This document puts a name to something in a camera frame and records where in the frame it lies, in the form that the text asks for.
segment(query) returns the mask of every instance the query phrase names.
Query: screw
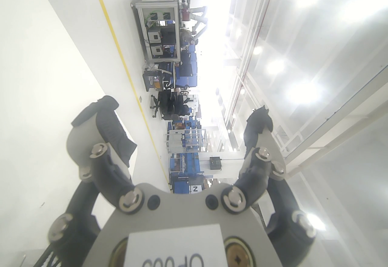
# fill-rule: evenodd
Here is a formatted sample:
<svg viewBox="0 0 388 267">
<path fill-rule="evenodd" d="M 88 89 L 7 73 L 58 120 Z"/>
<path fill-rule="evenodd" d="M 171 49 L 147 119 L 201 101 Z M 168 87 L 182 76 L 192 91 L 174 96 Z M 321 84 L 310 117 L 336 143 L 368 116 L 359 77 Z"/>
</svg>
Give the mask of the screw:
<svg viewBox="0 0 388 267">
<path fill-rule="evenodd" d="M 60 215 L 51 225 L 48 231 L 48 240 L 55 242 L 63 237 L 64 231 L 69 227 L 69 222 L 72 221 L 73 216 L 69 213 Z"/>
<path fill-rule="evenodd" d="M 282 174 L 284 174 L 284 169 L 281 167 L 281 165 L 278 162 L 272 162 L 272 169 L 273 169 L 273 173 L 276 176 L 281 176 Z"/>
<path fill-rule="evenodd" d="M 228 198 L 233 207 L 238 207 L 242 202 L 241 195 L 234 189 L 229 192 Z"/>
<path fill-rule="evenodd" d="M 259 158 L 265 162 L 268 162 L 271 158 L 271 155 L 270 155 L 268 149 L 266 149 L 266 147 L 259 147 L 259 150 L 255 155 L 257 158 Z"/>
<path fill-rule="evenodd" d="M 134 213 L 141 208 L 143 199 L 143 193 L 139 188 L 135 187 L 134 190 L 120 197 L 119 208 L 124 213 Z"/>
<path fill-rule="evenodd" d="M 137 197 L 133 191 L 127 192 L 123 197 L 123 205 L 129 208 L 131 205 L 134 205 L 137 201 Z"/>
<path fill-rule="evenodd" d="M 297 223 L 306 231 L 306 235 L 309 238 L 314 238 L 316 235 L 316 229 L 312 226 L 306 214 L 301 210 L 296 210 L 291 216 L 294 223 Z"/>
<path fill-rule="evenodd" d="M 104 152 L 108 150 L 108 146 L 106 144 L 100 143 L 95 144 L 92 148 L 92 154 L 89 156 L 90 158 L 97 158 L 101 156 Z"/>
<path fill-rule="evenodd" d="M 86 166 L 86 167 L 80 167 L 79 169 L 79 178 L 84 180 L 84 179 L 88 179 L 92 176 L 92 173 L 90 172 L 90 167 L 89 166 Z"/>
</svg>

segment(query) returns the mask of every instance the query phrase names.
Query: black device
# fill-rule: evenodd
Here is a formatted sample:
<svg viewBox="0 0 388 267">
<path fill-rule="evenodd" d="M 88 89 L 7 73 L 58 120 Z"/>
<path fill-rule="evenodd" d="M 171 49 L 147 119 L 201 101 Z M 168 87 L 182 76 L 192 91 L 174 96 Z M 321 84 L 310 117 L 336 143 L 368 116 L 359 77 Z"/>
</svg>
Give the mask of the black device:
<svg viewBox="0 0 388 267">
<path fill-rule="evenodd" d="M 155 88 L 157 91 L 163 90 L 163 74 L 161 70 L 145 70 L 143 73 L 144 85 L 147 91 Z"/>
<path fill-rule="evenodd" d="M 183 63 L 179 66 L 179 77 L 192 77 L 193 68 L 189 62 Z"/>
<path fill-rule="evenodd" d="M 221 169 L 222 165 L 221 165 L 221 158 L 219 157 L 210 157 L 210 160 L 209 160 L 209 165 L 210 165 L 210 169 Z"/>
<path fill-rule="evenodd" d="M 160 28 L 160 34 L 162 38 L 162 45 L 175 45 L 176 44 L 176 34 L 175 34 L 175 25 L 171 24 L 169 26 L 162 26 Z"/>
</svg>

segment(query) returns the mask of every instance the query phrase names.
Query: yellow floor line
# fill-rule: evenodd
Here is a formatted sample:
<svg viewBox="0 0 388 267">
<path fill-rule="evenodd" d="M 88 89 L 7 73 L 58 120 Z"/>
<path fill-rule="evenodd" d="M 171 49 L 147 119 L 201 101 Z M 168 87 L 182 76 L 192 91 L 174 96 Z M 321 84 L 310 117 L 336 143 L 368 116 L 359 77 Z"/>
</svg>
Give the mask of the yellow floor line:
<svg viewBox="0 0 388 267">
<path fill-rule="evenodd" d="M 106 10 L 104 1 L 103 0 L 99 0 L 99 1 L 100 1 L 100 5 L 101 5 L 101 8 L 102 8 L 102 11 L 104 12 L 104 15 L 105 15 L 106 22 L 108 23 L 109 29 L 111 30 L 111 34 L 112 34 L 113 40 L 115 41 L 115 45 L 116 45 L 117 51 L 119 52 L 119 55 L 120 55 L 120 58 L 121 58 L 121 61 L 122 61 L 122 65 L 124 66 L 124 69 L 125 69 L 125 73 L 126 73 L 126 75 L 128 77 L 128 80 L 129 80 L 129 82 L 131 84 L 133 94 L 135 95 L 135 98 L 136 98 L 136 101 L 137 101 L 137 105 L 139 106 L 139 109 L 140 109 L 140 111 L 142 113 L 142 116 L 143 116 L 143 119 L 144 119 L 144 122 L 145 122 L 145 126 L 147 127 L 148 134 L 149 134 L 149 136 L 151 138 L 151 141 L 152 141 L 152 145 L 154 145 L 154 149 L 155 149 L 156 155 L 158 156 L 158 160 L 159 160 L 160 166 L 162 168 L 163 174 L 164 174 L 164 176 L 166 178 L 166 182 L 168 184 L 169 180 L 167 179 L 166 173 L 165 173 L 165 171 L 163 169 L 162 161 L 160 159 L 158 150 L 156 149 L 156 145 L 155 145 L 154 139 L 152 138 L 151 131 L 150 131 L 150 128 L 149 128 L 147 120 L 146 120 L 146 116 L 144 115 L 144 111 L 143 111 L 143 108 L 142 108 L 142 106 L 140 104 L 139 97 L 137 96 L 137 93 L 136 93 L 136 90 L 135 90 L 135 86 L 133 85 L 132 78 L 131 78 L 131 75 L 129 73 L 128 67 L 126 65 L 124 56 L 122 55 L 122 51 L 121 51 L 119 42 L 117 40 L 115 31 L 113 30 L 113 26 L 112 26 L 112 23 L 111 23 L 111 19 L 109 18 L 109 15 L 108 15 L 108 11 Z"/>
</svg>

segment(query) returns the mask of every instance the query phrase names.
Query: black chair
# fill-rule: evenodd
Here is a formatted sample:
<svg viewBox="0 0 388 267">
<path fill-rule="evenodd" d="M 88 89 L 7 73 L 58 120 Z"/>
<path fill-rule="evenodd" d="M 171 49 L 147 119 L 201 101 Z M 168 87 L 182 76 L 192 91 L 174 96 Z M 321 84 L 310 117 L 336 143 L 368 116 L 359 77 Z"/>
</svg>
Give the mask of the black chair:
<svg viewBox="0 0 388 267">
<path fill-rule="evenodd" d="M 183 100 L 183 95 L 178 95 L 176 92 L 172 92 L 170 89 L 166 89 L 158 92 L 158 98 L 151 95 L 154 99 L 155 106 L 151 106 L 151 109 L 155 109 L 155 114 L 152 117 L 156 117 L 158 110 L 162 113 L 162 119 L 165 120 L 178 120 L 179 116 L 189 115 L 189 107 L 185 105 L 188 99 Z"/>
</svg>

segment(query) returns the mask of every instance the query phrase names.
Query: sign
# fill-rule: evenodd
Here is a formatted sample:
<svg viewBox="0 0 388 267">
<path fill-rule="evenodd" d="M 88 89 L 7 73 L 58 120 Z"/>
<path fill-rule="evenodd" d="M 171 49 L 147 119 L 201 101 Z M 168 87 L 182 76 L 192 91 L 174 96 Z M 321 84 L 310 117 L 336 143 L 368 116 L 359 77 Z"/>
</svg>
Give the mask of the sign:
<svg viewBox="0 0 388 267">
<path fill-rule="evenodd" d="M 201 185 L 191 185 L 190 186 L 190 194 L 195 194 L 196 192 L 202 191 Z"/>
<path fill-rule="evenodd" d="M 124 267 L 225 267 L 219 224 L 134 232 Z"/>
</svg>

